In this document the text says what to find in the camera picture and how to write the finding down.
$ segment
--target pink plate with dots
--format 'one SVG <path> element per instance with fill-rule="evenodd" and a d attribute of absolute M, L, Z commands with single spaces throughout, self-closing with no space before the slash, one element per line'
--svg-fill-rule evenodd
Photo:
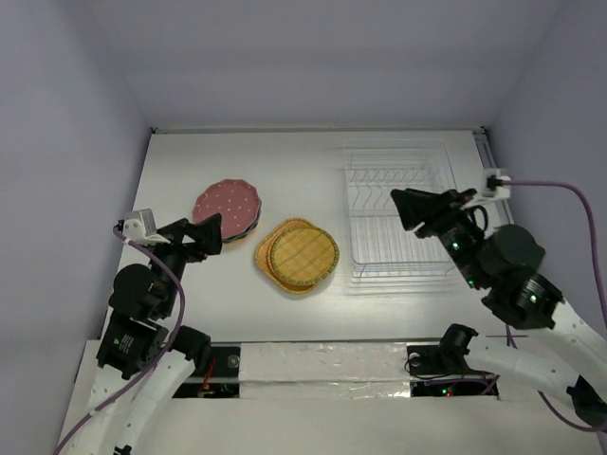
<path fill-rule="evenodd" d="M 197 224 L 221 213 L 221 237 L 229 239 L 242 234 L 255 222 L 261 202 L 249 182 L 228 178 L 213 183 L 198 196 L 192 217 Z"/>

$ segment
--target white table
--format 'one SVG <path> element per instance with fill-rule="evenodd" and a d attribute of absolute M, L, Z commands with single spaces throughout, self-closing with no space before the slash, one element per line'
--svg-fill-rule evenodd
<path fill-rule="evenodd" d="M 520 346 L 540 354 L 531 339 Z M 85 413 L 96 371 L 98 341 L 89 341 L 64 421 L 65 434 Z M 357 374 L 370 377 L 375 356 L 361 357 Z M 600 455 L 598 438 L 565 426 L 532 390 L 500 380 L 491 397 L 359 398 L 271 381 L 265 393 L 239 399 L 175 399 L 140 447 L 146 455 Z M 561 409 L 578 422 L 572 411 Z"/>
<path fill-rule="evenodd" d="M 134 208 L 151 208 L 158 226 L 191 217 L 197 195 L 223 178 L 246 179 L 263 200 L 259 226 L 247 239 L 187 266 L 185 324 L 215 342 L 441 337 L 452 322 L 502 334 L 481 294 L 458 276 L 362 288 L 353 282 L 341 146 L 352 139 L 423 138 L 445 142 L 458 189 L 479 186 L 483 167 L 466 131 L 152 136 Z M 330 232 L 341 251 L 334 275 L 303 298 L 278 289 L 253 262 L 257 244 L 294 216 Z M 495 209 L 489 217 L 502 224 Z M 135 262 L 145 263 L 125 249 L 120 267 Z M 165 322 L 171 326 L 173 319 Z"/>

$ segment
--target plate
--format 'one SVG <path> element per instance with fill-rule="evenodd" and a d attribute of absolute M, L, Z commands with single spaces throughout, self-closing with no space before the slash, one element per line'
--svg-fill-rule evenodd
<path fill-rule="evenodd" d="M 284 220 L 274 230 L 272 230 L 267 237 L 257 246 L 255 249 L 255 263 L 259 269 L 273 282 L 275 282 L 281 289 L 290 294 L 307 294 L 317 285 L 313 284 L 310 286 L 298 286 L 289 284 L 288 282 L 281 282 L 281 280 L 274 274 L 269 263 L 269 253 L 271 251 L 274 241 L 280 237 L 284 232 L 293 228 L 309 228 L 313 227 L 312 223 L 302 218 L 289 218 Z"/>
<path fill-rule="evenodd" d="M 257 190 L 242 179 L 226 179 L 209 186 L 193 207 L 195 224 L 221 213 L 221 238 L 229 239 L 247 231 L 257 219 L 261 199 Z"/>
<path fill-rule="evenodd" d="M 235 242 L 237 240 L 240 239 L 244 239 L 245 237 L 247 237 L 249 234 L 251 234 L 251 232 L 257 228 L 257 225 L 259 224 L 259 218 L 261 217 L 261 211 L 259 210 L 259 214 L 257 215 L 257 219 L 253 222 L 252 225 L 250 225 L 250 227 L 243 232 L 242 234 L 239 235 L 235 235 L 234 237 L 230 237 L 229 239 L 223 239 L 223 243 L 224 244 L 229 244 L 231 242 Z"/>
<path fill-rule="evenodd" d="M 291 229 L 280 235 L 270 251 L 270 266 L 282 282 L 308 286 L 324 280 L 340 259 L 340 250 L 319 227 Z"/>

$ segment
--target woven yellow plate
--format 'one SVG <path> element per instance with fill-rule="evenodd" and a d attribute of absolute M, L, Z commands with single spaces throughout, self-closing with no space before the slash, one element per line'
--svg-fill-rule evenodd
<path fill-rule="evenodd" d="M 318 227 L 291 229 L 276 239 L 270 250 L 270 266 L 282 281 L 299 286 L 324 280 L 340 259 L 335 240 Z"/>
<path fill-rule="evenodd" d="M 303 218 L 289 218 L 284 220 L 274 230 L 272 230 L 268 236 L 257 246 L 255 250 L 255 262 L 259 269 L 264 274 L 275 282 L 280 288 L 290 294 L 306 294 L 314 289 L 317 285 L 298 286 L 296 284 L 289 284 L 287 282 L 281 282 L 281 280 L 274 274 L 269 263 L 269 253 L 274 241 L 280 237 L 286 231 L 294 228 L 310 228 L 313 227 L 312 223 L 304 220 Z"/>

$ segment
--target wire rack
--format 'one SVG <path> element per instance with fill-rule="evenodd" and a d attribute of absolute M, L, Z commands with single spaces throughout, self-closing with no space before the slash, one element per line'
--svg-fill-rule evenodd
<path fill-rule="evenodd" d="M 353 140 L 343 144 L 355 277 L 446 275 L 452 261 L 437 239 L 402 227 L 393 189 L 442 192 L 455 187 L 440 140 Z"/>

